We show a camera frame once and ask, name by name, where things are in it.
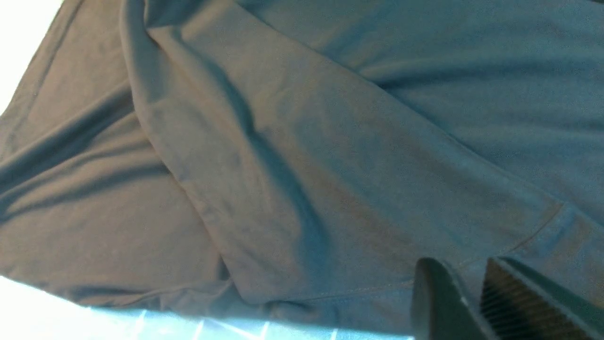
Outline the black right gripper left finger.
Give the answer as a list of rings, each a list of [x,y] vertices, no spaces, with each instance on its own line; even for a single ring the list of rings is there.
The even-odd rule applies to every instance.
[[[459,275],[444,261],[417,261],[411,302],[416,340],[498,340]]]

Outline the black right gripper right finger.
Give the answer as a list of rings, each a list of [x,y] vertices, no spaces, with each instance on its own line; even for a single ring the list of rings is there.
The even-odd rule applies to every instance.
[[[603,310],[508,257],[490,258],[479,304],[501,340],[601,340]]]

